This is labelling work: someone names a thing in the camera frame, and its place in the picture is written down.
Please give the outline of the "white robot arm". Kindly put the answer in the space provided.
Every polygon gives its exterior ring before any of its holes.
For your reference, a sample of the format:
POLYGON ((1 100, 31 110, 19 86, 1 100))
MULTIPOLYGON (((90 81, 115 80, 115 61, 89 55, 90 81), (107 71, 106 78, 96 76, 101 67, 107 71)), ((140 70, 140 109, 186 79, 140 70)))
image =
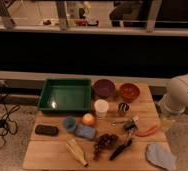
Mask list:
POLYGON ((171 78, 166 84, 166 93, 158 106, 163 114, 161 130, 167 132, 174 121, 169 116, 180 116, 188 108, 188 74, 171 78))

